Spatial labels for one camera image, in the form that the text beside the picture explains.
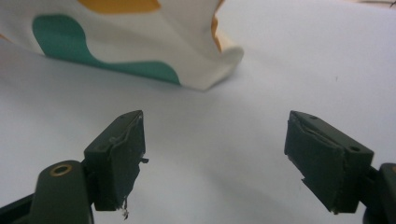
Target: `white background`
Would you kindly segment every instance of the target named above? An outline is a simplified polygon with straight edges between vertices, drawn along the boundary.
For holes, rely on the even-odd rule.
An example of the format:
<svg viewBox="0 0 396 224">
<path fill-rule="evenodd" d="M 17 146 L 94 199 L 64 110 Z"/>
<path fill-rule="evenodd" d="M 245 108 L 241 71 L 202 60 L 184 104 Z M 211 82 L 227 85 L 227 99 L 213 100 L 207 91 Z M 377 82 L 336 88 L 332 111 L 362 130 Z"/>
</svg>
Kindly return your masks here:
<svg viewBox="0 0 396 224">
<path fill-rule="evenodd" d="M 209 91 L 37 56 L 0 40 L 0 206 L 41 170 L 83 160 L 120 114 L 142 109 L 149 164 L 130 215 L 95 223 L 361 223 L 334 216 L 283 153 L 291 110 L 396 162 L 396 14 L 338 1 L 226 1 L 219 28 L 245 49 Z"/>
</svg>

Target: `teal pattern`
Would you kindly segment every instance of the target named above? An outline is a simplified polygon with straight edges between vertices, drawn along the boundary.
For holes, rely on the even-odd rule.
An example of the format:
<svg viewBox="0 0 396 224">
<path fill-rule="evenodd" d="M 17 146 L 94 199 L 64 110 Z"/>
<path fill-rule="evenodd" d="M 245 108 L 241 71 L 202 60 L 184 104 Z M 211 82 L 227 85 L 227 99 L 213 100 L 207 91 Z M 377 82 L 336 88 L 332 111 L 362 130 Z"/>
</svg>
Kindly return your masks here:
<svg viewBox="0 0 396 224">
<path fill-rule="evenodd" d="M 88 50 L 82 27 L 65 15 L 36 17 L 33 33 L 40 48 L 50 57 L 85 63 L 105 69 L 156 78 L 180 85 L 175 70 L 162 62 L 104 63 L 95 59 Z"/>
</svg>

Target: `white table surface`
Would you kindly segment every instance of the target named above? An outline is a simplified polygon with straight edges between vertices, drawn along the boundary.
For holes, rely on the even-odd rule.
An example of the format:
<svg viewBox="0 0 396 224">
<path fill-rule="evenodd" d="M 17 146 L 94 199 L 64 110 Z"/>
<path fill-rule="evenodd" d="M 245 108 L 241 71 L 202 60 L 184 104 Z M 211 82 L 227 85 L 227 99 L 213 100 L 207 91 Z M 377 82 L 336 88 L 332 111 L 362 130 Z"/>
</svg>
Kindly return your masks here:
<svg viewBox="0 0 396 224">
<path fill-rule="evenodd" d="M 291 110 L 396 162 L 396 13 L 334 0 L 227 1 L 219 28 L 246 52 L 200 92 L 61 62 L 0 40 L 0 206 L 41 170 L 83 160 L 118 115 L 142 109 L 149 164 L 121 212 L 95 223 L 361 223 L 329 213 L 284 155 Z"/>
</svg>

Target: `orange pattern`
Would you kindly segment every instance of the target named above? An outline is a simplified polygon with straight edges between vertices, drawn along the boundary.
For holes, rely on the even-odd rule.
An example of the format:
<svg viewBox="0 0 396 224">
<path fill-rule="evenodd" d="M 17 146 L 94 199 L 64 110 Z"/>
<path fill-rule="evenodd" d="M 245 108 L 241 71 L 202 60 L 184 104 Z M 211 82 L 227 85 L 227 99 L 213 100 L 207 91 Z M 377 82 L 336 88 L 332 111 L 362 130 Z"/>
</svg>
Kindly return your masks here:
<svg viewBox="0 0 396 224">
<path fill-rule="evenodd" d="M 213 14 L 213 18 L 212 18 L 212 37 L 213 40 L 215 41 L 216 45 L 218 46 L 219 51 L 221 52 L 221 45 L 219 42 L 219 39 L 216 35 L 216 30 L 218 29 L 218 18 L 216 18 L 216 12 L 219 10 L 219 8 L 221 7 L 221 4 L 224 2 L 224 0 L 219 0 L 219 4 L 218 7 L 216 8 L 215 14 Z"/>
<path fill-rule="evenodd" d="M 84 7 L 104 14 L 145 13 L 161 8 L 157 0 L 78 0 Z"/>
</svg>

